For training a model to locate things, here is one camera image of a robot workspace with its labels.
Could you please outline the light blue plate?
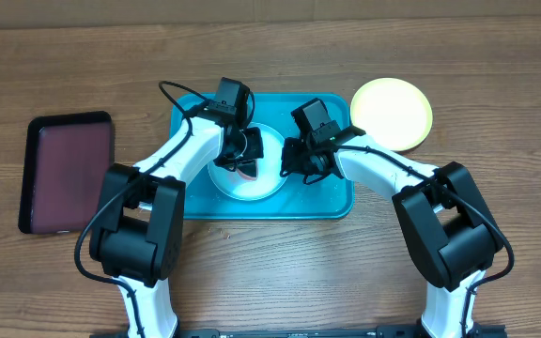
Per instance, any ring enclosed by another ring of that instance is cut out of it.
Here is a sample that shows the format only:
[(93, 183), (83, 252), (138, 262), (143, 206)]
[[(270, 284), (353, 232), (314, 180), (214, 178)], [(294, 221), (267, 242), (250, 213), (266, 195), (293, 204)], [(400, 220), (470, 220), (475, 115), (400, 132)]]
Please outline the light blue plate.
[(256, 177), (248, 177), (241, 171), (229, 172), (213, 162), (208, 165), (209, 176), (214, 185), (229, 197), (241, 201), (266, 198), (277, 192), (286, 182), (286, 178), (280, 176), (284, 137), (265, 124), (254, 123), (253, 127), (260, 129), (264, 154), (261, 159), (256, 160)]

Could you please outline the yellow-green plate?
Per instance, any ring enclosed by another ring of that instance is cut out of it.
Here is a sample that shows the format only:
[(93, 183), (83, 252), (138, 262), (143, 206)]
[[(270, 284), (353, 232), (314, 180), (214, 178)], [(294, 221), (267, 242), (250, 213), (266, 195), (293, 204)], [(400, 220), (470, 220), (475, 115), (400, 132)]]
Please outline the yellow-green plate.
[(350, 119), (379, 145), (406, 152), (426, 139), (433, 112), (426, 95), (415, 85), (396, 78), (378, 78), (356, 91)]

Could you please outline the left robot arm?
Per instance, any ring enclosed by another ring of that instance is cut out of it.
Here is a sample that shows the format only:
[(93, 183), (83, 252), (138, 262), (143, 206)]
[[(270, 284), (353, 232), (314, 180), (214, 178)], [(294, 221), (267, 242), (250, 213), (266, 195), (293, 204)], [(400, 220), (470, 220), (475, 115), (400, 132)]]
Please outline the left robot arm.
[(180, 335), (168, 277), (180, 252), (186, 189), (210, 163), (257, 178), (263, 142), (250, 125), (254, 110), (251, 89), (222, 78), (213, 98), (179, 110), (179, 129), (157, 151), (105, 173), (98, 210), (77, 239), (74, 262), (85, 277), (120, 289), (129, 319), (125, 336)]

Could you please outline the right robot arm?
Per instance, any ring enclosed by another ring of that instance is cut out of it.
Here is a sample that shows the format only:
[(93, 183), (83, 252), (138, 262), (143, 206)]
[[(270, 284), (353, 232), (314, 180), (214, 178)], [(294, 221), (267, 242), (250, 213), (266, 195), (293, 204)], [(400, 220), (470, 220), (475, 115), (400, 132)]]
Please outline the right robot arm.
[(455, 161), (412, 161), (360, 128), (342, 129), (319, 98), (291, 115), (300, 135), (285, 141), (282, 176), (302, 174), (306, 185), (336, 176), (392, 201), (410, 258), (427, 282), (418, 323), (377, 328), (376, 336), (506, 336), (503, 326), (472, 319), (478, 287), (506, 276), (515, 256), (468, 169)]

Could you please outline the green and red sponge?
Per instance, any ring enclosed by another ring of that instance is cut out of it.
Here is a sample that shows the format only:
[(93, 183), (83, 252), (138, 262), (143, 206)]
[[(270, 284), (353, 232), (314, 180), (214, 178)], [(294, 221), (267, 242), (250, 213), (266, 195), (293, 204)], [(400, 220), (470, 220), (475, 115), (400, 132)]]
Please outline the green and red sponge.
[(256, 161), (238, 163), (236, 166), (236, 173), (245, 180), (257, 180), (258, 171)]

